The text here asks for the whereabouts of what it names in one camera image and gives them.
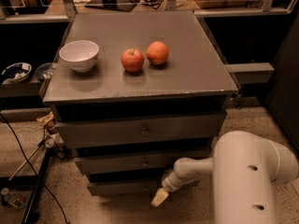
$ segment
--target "bowl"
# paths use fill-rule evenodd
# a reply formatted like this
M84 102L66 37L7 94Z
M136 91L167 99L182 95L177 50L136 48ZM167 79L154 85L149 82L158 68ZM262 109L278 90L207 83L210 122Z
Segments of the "bowl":
M29 63L14 63L2 72L2 76L9 81L22 82L29 77L31 70L32 66Z
M69 68L85 73L97 63L99 47L92 41L78 40L65 44L59 51L62 62Z
M35 74L39 80L44 81L46 78L52 77L53 71L52 63L43 63L37 67Z

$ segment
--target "dresser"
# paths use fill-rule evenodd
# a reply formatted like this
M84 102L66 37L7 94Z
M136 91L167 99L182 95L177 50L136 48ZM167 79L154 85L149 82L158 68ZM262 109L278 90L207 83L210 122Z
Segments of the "dresser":
M206 158L237 88L191 11L78 14L65 43L98 44L97 65L78 74L58 61L43 98L91 195L155 191L176 159ZM165 65L130 74L129 48L163 41Z

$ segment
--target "brown floor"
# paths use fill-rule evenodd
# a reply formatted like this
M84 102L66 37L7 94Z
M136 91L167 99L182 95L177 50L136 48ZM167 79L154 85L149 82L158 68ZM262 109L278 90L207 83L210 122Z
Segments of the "brown floor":
M43 137L43 130L35 118L47 114L49 110L19 113L4 112L11 126L19 136L25 153L30 154ZM288 146L290 142L279 128L266 108L261 106L227 109L227 118L220 136L229 131L241 130L258 134ZM20 148L0 119L0 176L10 176L23 162ZM42 161L45 150L39 149L31 162L35 168ZM29 175L31 170L26 166L20 175ZM173 193L159 208L150 206L150 195L139 193L117 196L91 196L86 189L87 178L76 167L73 159L51 159L47 171L46 185L53 192L63 207L67 219L72 224L122 224L122 223L160 223L160 224L209 224L214 223L212 179L203 176L199 185L194 188L180 189ZM279 224L299 224L299 195L295 185L273 187ZM37 211L40 214L38 224L65 223L61 210L52 197L43 190ZM0 206L0 223L21 223L23 209L11 206Z

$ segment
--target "red apple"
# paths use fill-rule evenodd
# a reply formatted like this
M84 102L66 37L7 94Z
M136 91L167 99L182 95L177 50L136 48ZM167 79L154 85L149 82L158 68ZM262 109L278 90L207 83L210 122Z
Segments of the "red apple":
M127 49L121 55L121 64L128 72L139 71L144 63L144 56L139 49Z
M160 65L167 61L169 50L161 41L151 43L147 49L147 58L154 65Z

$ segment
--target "white robotic arm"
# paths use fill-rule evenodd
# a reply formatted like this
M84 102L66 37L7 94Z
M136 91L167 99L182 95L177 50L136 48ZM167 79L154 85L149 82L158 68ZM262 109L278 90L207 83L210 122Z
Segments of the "white robotic arm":
M278 224L271 184L292 182L299 165L283 145L252 133L229 132L216 144L213 158L177 160L152 205L203 173L213 174L216 224Z

